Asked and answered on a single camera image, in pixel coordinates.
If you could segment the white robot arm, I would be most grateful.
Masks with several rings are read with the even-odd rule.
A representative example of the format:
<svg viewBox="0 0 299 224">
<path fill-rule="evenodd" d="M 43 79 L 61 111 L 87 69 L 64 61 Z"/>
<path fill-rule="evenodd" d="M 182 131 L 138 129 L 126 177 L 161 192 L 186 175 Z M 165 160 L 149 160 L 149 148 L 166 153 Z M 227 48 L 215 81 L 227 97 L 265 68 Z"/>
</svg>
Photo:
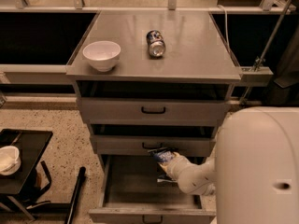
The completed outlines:
<svg viewBox="0 0 299 224">
<path fill-rule="evenodd" d="M 170 149 L 155 158 L 182 192 L 216 192 L 217 224 L 299 224 L 298 107 L 235 112 L 203 164 Z"/>
</svg>

